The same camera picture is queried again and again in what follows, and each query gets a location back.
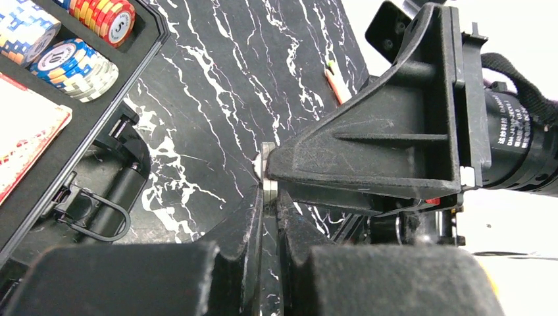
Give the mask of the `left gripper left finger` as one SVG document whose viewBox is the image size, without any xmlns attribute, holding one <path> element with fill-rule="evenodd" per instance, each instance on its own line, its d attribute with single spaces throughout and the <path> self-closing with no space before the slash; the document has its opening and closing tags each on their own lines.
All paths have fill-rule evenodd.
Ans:
<svg viewBox="0 0 558 316">
<path fill-rule="evenodd" d="M 187 244 L 53 248 L 5 315 L 257 315 L 263 191 Z"/>
</svg>

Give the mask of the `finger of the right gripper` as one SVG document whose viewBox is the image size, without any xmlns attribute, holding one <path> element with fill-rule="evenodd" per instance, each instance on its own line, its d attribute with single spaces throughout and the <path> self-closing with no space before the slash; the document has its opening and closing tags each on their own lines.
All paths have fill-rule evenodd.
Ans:
<svg viewBox="0 0 558 316">
<path fill-rule="evenodd" d="M 458 208 L 457 194 L 432 199 L 403 198 L 283 181 L 278 183 L 278 189 L 280 192 L 289 193 L 294 202 L 368 217 L 387 217 L 401 212 L 425 213 Z"/>
</svg>

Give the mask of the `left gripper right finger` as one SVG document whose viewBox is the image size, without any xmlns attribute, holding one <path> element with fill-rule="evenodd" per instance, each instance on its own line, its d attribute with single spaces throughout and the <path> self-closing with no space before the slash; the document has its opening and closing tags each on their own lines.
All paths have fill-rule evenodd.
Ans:
<svg viewBox="0 0 558 316">
<path fill-rule="evenodd" d="M 503 315 L 482 266 L 449 246 L 334 243 L 276 200 L 286 315 Z"/>
</svg>

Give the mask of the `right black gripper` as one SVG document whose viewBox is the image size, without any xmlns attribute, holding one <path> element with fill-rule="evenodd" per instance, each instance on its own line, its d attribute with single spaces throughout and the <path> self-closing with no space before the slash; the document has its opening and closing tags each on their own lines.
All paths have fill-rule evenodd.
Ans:
<svg viewBox="0 0 558 316">
<path fill-rule="evenodd" d="M 401 198 L 456 194 L 461 182 L 483 187 L 492 166 L 480 56 L 487 40 L 477 23 L 461 27 L 457 8 L 425 4 L 392 66 L 274 149 L 268 175 Z"/>
</svg>

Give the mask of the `red card deck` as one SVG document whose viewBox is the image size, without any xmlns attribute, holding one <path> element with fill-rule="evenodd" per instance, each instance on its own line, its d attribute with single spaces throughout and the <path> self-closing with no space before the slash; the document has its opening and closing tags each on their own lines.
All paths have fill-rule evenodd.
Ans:
<svg viewBox="0 0 558 316">
<path fill-rule="evenodd" d="M 71 120 L 71 108 L 1 74 L 1 202 Z"/>
</svg>

